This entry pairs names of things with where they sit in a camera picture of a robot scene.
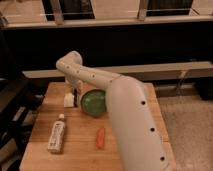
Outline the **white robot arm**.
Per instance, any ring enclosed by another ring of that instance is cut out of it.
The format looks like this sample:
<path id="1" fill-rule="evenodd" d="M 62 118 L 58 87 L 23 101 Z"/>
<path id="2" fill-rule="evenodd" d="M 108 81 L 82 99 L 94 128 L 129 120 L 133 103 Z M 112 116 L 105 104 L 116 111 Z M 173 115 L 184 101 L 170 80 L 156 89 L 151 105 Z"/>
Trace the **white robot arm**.
<path id="1" fill-rule="evenodd" d="M 82 80 L 105 91 L 105 104 L 123 171 L 172 171 L 149 107 L 148 91 L 141 81 L 85 67 L 77 51 L 60 58 L 56 68 L 74 87 Z"/>

